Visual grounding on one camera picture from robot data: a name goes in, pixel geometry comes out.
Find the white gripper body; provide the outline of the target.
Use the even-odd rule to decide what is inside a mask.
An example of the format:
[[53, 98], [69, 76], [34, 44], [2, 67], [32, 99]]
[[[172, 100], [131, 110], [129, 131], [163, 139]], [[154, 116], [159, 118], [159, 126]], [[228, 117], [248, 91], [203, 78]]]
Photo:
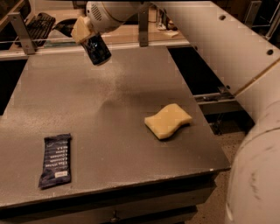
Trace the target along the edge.
[[149, 6], [149, 2], [89, 1], [86, 5], [86, 15], [96, 33], [108, 33]]

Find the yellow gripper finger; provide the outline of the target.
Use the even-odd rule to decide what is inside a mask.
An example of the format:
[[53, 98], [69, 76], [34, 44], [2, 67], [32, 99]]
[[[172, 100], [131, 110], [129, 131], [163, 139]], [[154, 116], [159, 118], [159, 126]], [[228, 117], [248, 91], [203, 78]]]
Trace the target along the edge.
[[90, 18], [79, 16], [73, 26], [71, 35], [76, 43], [82, 43], [94, 36], [95, 30]]

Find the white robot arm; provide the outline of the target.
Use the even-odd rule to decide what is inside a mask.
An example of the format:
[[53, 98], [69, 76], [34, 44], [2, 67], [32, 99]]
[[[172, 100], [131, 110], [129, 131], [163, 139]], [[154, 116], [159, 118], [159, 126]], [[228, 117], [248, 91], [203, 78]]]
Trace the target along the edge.
[[280, 224], [280, 51], [210, 1], [156, 5], [255, 123], [234, 158], [225, 224]]

